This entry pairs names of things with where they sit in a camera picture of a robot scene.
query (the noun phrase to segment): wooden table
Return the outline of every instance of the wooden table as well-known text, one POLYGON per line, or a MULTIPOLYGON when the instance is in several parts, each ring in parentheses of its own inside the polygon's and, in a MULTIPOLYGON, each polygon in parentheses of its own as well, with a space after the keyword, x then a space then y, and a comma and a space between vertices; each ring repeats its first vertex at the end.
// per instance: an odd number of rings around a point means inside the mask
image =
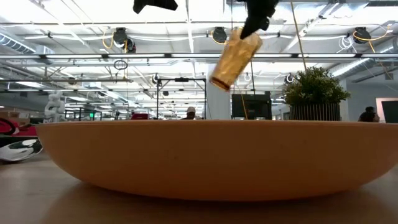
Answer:
POLYGON ((0 223, 398 223, 398 167, 351 192, 264 203, 186 202, 84 184, 45 154, 0 165, 0 223))

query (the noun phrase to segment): large shallow bowl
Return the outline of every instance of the large shallow bowl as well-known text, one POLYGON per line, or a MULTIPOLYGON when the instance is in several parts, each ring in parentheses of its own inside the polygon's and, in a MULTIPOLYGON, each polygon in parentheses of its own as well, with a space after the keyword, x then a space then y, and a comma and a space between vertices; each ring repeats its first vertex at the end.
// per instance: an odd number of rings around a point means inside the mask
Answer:
POLYGON ((91 121, 37 126, 70 175, 106 189, 262 201, 358 188, 398 161, 398 125, 317 121, 91 121))

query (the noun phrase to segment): pole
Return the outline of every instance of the pole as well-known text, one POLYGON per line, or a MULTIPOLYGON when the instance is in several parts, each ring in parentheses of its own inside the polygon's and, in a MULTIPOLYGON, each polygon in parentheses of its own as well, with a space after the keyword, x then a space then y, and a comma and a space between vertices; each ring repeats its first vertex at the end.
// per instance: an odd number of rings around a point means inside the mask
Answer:
POLYGON ((156 83, 156 119, 159 119, 159 82, 156 83))
POLYGON ((207 119, 207 117, 206 117, 206 113, 207 113, 206 109, 207 109, 207 80, 205 80, 205 119, 207 119))

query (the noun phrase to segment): fluorescent light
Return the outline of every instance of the fluorescent light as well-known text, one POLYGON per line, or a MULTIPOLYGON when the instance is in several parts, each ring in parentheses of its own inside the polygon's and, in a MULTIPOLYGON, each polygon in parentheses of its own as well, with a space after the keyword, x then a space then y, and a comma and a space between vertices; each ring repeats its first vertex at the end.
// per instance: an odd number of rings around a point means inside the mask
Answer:
POLYGON ((72 100, 76 100, 76 101, 88 101, 86 98, 83 97, 78 97, 78 96, 68 96, 70 99, 72 100))
POLYGON ((371 57, 371 58, 397 58, 398 54, 362 54, 362 57, 371 57))
POLYGON ((221 54, 172 54, 176 58, 219 58, 221 54))
POLYGON ((291 57, 292 54, 255 54, 254 58, 279 58, 279 57, 291 57))
POLYGON ((42 88, 43 85, 34 82, 17 82, 20 85, 25 85, 33 88, 42 88))
POLYGON ((310 57, 310 58, 346 58, 346 57, 354 57, 355 54, 304 54, 304 57, 310 57))
POLYGON ((73 90, 42 90, 42 91, 73 91, 73 90))
POLYGON ((114 92, 112 92, 112 91, 104 91, 103 93, 104 93, 105 95, 108 95, 108 96, 114 98, 114 99, 119 99, 119 95, 116 94, 116 93, 114 93, 114 92))
POLYGON ((47 55, 47 58, 102 58, 101 55, 47 55))
POLYGON ((16 92, 18 92, 18 91, 28 91, 28 92, 30 92, 30 91, 39 91, 39 90, 33 90, 33 89, 15 89, 15 90, 7 90, 7 91, 16 91, 16 92))
POLYGON ((0 59, 39 59, 38 55, 0 55, 0 59))
POLYGON ((77 91, 93 91, 93 90, 96 90, 96 89, 80 89, 80 90, 77 90, 77 91))
POLYGON ((164 58, 164 54, 110 54, 109 58, 164 58))

